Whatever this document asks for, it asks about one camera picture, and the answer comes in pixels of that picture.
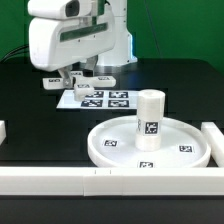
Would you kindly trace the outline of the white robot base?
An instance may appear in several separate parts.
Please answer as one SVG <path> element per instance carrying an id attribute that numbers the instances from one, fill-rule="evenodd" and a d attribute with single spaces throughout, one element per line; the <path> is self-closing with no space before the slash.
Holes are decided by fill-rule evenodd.
<path id="1" fill-rule="evenodd" d="M 127 0 L 107 0 L 115 18 L 116 41 L 112 50 L 99 56 L 97 65 L 100 67 L 121 67 L 136 63 L 133 55 L 133 37 L 127 29 Z"/>

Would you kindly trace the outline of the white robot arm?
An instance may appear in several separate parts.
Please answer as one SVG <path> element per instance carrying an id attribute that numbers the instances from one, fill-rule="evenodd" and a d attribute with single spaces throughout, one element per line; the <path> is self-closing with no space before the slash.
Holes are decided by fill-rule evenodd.
<path id="1" fill-rule="evenodd" d="M 71 65 L 115 45 L 115 19 L 105 0 L 30 0 L 29 53 L 40 70 L 57 70 L 65 87 L 72 86 Z"/>

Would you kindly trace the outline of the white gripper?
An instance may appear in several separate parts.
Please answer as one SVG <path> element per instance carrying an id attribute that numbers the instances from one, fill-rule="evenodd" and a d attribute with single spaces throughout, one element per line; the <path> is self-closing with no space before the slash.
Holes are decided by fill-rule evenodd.
<path id="1" fill-rule="evenodd" d="M 86 59 L 85 70 L 93 71 L 98 56 L 115 46 L 115 19 L 111 6 L 93 24 L 83 19 L 34 18 L 29 26 L 32 64 L 41 70 L 58 70 L 64 86 L 72 85 L 69 65 Z"/>

